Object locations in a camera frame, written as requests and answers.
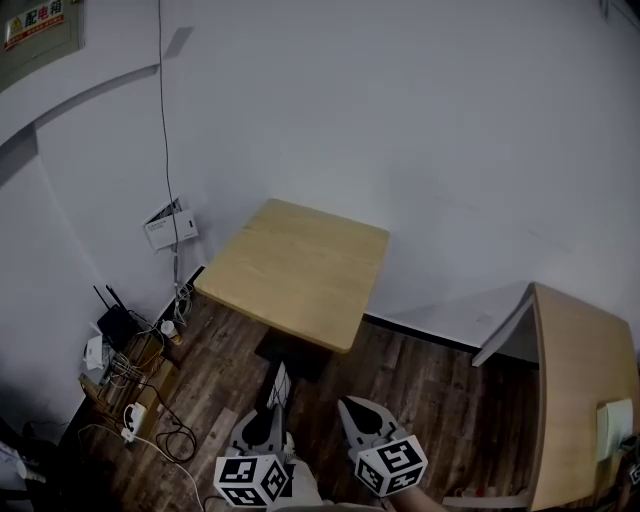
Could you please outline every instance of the white wall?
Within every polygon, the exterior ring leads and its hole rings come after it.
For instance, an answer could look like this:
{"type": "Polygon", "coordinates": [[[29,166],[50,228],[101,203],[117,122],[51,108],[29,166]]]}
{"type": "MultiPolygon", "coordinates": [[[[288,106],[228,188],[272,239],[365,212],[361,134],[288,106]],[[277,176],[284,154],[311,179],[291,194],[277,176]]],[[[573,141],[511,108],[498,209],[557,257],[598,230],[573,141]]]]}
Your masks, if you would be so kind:
{"type": "MultiPolygon", "coordinates": [[[[112,285],[151,319],[172,297],[169,250],[154,254],[142,229],[169,200],[158,74],[149,67],[158,55],[156,2],[128,4],[105,12],[87,2],[85,48],[0,95],[0,142],[38,117],[35,134],[29,128],[0,148],[0,399],[18,431],[29,419],[69,421],[80,404],[89,322],[104,313],[93,285],[112,285]],[[32,105],[34,91],[47,101],[32,105]]],[[[168,117],[172,108],[167,101],[168,117]]],[[[197,187],[185,162],[171,158],[174,195],[188,204],[197,187]]],[[[197,241],[181,244],[182,279],[202,263],[197,241]]]]}
{"type": "MultiPolygon", "coordinates": [[[[155,318],[172,296],[169,249],[153,252],[142,224],[169,202],[158,75],[96,96],[37,127],[38,150],[75,235],[127,307],[155,318]]],[[[172,192],[189,201],[172,165],[172,192]]],[[[181,278],[204,263],[181,244],[181,278]]]]}
{"type": "Polygon", "coordinates": [[[539,280],[640,341],[640,36],[616,12],[192,4],[175,101],[208,256],[275,196],[391,231],[372,314],[430,331],[421,308],[539,280]]]}
{"type": "Polygon", "coordinates": [[[0,152],[0,403],[18,432],[27,420],[69,421],[79,368],[103,309],[100,282],[61,215],[29,133],[0,152]]]}

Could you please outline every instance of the wooden table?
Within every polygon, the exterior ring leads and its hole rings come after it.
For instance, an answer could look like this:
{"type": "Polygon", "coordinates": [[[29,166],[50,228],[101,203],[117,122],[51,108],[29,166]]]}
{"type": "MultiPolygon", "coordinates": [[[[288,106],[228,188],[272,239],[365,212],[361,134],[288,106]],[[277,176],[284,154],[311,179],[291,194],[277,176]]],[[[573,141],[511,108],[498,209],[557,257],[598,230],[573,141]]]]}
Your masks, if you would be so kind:
{"type": "Polygon", "coordinates": [[[538,283],[532,283],[503,326],[474,358],[482,364],[509,339],[533,309],[540,365],[538,436],[527,494],[517,497],[455,498],[454,507],[564,505],[611,485],[619,459],[596,461],[596,411],[631,398],[634,432],[640,432],[640,385],[629,325],[624,320],[538,283]]]}
{"type": "Polygon", "coordinates": [[[383,229],[269,199],[195,281],[203,295],[335,352],[351,349],[383,229]]]}

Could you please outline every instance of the white object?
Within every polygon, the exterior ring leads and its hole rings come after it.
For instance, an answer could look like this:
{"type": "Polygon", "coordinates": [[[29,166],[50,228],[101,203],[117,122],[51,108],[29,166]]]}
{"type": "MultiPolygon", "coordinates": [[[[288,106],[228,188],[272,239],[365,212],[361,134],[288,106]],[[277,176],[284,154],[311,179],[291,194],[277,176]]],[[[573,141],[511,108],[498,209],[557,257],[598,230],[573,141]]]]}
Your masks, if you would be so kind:
{"type": "Polygon", "coordinates": [[[18,469],[18,474],[23,480],[36,480],[42,483],[45,483],[47,481],[44,476],[33,471],[22,460],[16,461],[16,467],[18,469]]]}
{"type": "Polygon", "coordinates": [[[138,402],[127,405],[124,410],[124,428],[120,432],[125,441],[132,442],[135,439],[146,413],[146,407],[138,402]]]}
{"type": "Polygon", "coordinates": [[[630,398],[598,409],[596,458],[600,462],[618,451],[620,443],[633,433],[633,404],[630,398]]]}
{"type": "Polygon", "coordinates": [[[288,481],[275,455],[216,459],[213,485],[232,507],[268,507],[288,481]]]}
{"type": "Polygon", "coordinates": [[[169,214],[161,219],[149,221],[144,225],[149,243],[153,250],[157,251],[163,247],[176,243],[176,230],[178,231],[178,242],[198,236],[193,213],[189,210],[176,212],[176,225],[173,226],[173,216],[169,214]]]}
{"type": "Polygon", "coordinates": [[[278,373],[273,381],[269,400],[267,400],[267,409],[272,409],[276,404],[280,404],[283,408],[287,407],[289,391],[291,391],[291,378],[284,363],[280,363],[280,368],[278,368],[278,373]]]}
{"type": "Polygon", "coordinates": [[[178,336],[178,330],[171,320],[165,320],[164,322],[162,322],[162,324],[160,325],[160,331],[169,339],[178,336]]]}
{"type": "Polygon", "coordinates": [[[91,338],[87,341],[87,350],[84,356],[87,363],[87,370],[95,370],[96,368],[104,369],[102,361],[102,335],[91,338]]]}
{"type": "Polygon", "coordinates": [[[356,477],[384,497],[417,485],[427,464],[418,439],[409,436],[358,452],[356,477]]]}

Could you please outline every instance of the baseboard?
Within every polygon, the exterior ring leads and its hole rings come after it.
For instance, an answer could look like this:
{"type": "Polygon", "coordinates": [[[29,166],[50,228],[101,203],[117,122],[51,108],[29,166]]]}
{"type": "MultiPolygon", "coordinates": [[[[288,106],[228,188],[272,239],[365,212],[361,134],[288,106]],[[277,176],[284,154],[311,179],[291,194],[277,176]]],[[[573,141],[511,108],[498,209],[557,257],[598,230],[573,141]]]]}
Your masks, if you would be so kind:
{"type": "Polygon", "coordinates": [[[473,347],[471,345],[460,343],[459,341],[453,341],[448,338],[442,338],[441,336],[436,336],[435,334],[429,334],[424,331],[419,331],[418,329],[412,329],[411,327],[407,327],[406,325],[398,324],[392,322],[391,320],[369,315],[367,313],[365,313],[362,317],[362,321],[367,322],[371,325],[375,325],[377,327],[382,327],[383,329],[399,332],[400,334],[404,334],[405,336],[411,336],[412,338],[428,341],[429,343],[436,343],[437,345],[442,345],[444,347],[462,350],[463,352],[468,352],[469,354],[473,355],[476,355],[481,350],[478,347],[473,347]]]}
{"type": "MultiPolygon", "coordinates": [[[[454,350],[460,350],[462,352],[467,352],[472,355],[476,355],[482,350],[482,348],[480,347],[473,347],[465,343],[460,343],[459,341],[453,341],[448,338],[436,336],[435,334],[429,334],[424,331],[412,329],[411,327],[407,327],[406,325],[397,324],[390,320],[386,320],[384,318],[380,318],[370,314],[365,314],[362,317],[362,321],[367,322],[368,324],[371,324],[371,325],[375,325],[376,327],[382,327],[383,329],[388,329],[393,332],[404,334],[405,336],[417,338],[422,341],[428,341],[429,343],[436,343],[437,345],[442,345],[444,347],[452,348],[454,350]]],[[[538,363],[532,363],[531,361],[525,361],[523,359],[507,356],[505,354],[493,354],[485,364],[488,364],[490,361],[498,362],[501,364],[517,364],[523,368],[528,368],[532,370],[539,369],[538,363]]]]}

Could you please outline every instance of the black cable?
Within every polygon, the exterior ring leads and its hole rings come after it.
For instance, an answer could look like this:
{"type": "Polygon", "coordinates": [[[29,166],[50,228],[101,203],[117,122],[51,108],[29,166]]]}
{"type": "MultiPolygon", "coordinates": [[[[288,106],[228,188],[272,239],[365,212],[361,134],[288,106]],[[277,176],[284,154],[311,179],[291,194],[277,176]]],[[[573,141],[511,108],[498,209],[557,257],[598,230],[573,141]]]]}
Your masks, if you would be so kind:
{"type": "Polygon", "coordinates": [[[227,500],[225,500],[224,498],[221,498],[220,496],[207,496],[204,501],[202,502],[202,508],[204,509],[204,512],[207,512],[207,501],[209,500],[222,500],[226,503],[227,500]]]}
{"type": "Polygon", "coordinates": [[[158,400],[160,401],[160,403],[162,404],[162,406],[169,411],[169,413],[171,414],[171,416],[173,416],[173,418],[175,419],[175,421],[173,422],[173,425],[178,427],[175,430],[171,430],[169,432],[159,432],[156,435],[156,445],[158,445],[158,448],[160,448],[160,450],[162,450],[165,455],[167,455],[167,457],[172,461],[175,462],[176,464],[185,464],[187,462],[189,462],[191,459],[193,459],[195,457],[196,451],[198,449],[198,440],[196,438],[196,435],[193,433],[193,430],[191,430],[189,427],[187,427],[184,423],[182,423],[182,421],[180,420],[180,418],[178,418],[178,416],[176,415],[176,413],[174,413],[168,406],[167,404],[164,402],[164,400],[162,399],[162,396],[160,396],[160,392],[158,391],[158,389],[153,386],[152,384],[146,384],[144,382],[138,381],[136,379],[131,379],[129,377],[127,377],[126,375],[122,375],[119,374],[117,372],[113,372],[116,375],[122,377],[123,379],[129,380],[131,382],[135,382],[140,386],[144,386],[147,388],[151,388],[156,392],[156,395],[158,396],[158,400]],[[192,451],[189,454],[188,457],[177,457],[176,455],[174,455],[171,452],[171,449],[169,448],[169,441],[173,436],[177,436],[177,435],[181,435],[186,437],[189,442],[191,443],[191,448],[192,451]],[[160,438],[164,437],[164,448],[162,446],[162,443],[160,442],[160,438]]]}
{"type": "Polygon", "coordinates": [[[176,243],[173,244],[173,286],[175,288],[176,302],[178,301],[178,226],[176,225],[176,210],[173,205],[173,194],[171,192],[171,180],[169,179],[169,142],[167,140],[167,122],[164,118],[164,87],[162,77],[162,8],[158,0],[158,68],[160,76],[160,114],[162,116],[162,133],[164,135],[164,156],[165,156],[165,177],[167,179],[167,190],[169,191],[169,201],[171,201],[171,217],[173,218],[173,231],[176,235],[176,243]]]}

